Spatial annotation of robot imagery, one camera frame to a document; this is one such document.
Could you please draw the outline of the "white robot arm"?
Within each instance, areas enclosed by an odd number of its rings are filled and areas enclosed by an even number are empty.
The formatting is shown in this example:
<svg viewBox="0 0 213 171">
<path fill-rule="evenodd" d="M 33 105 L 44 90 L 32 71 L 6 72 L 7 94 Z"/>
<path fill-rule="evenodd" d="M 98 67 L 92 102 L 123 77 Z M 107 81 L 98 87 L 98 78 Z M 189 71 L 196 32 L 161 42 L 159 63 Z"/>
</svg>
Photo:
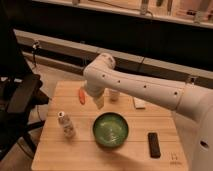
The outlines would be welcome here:
<svg viewBox="0 0 213 171">
<path fill-rule="evenodd" d="M 176 111 L 199 124 L 189 171 L 213 171 L 213 89 L 193 83 L 115 71 L 108 53 L 98 55 L 83 71 L 85 90 L 96 104 L 106 88 Z"/>
</svg>

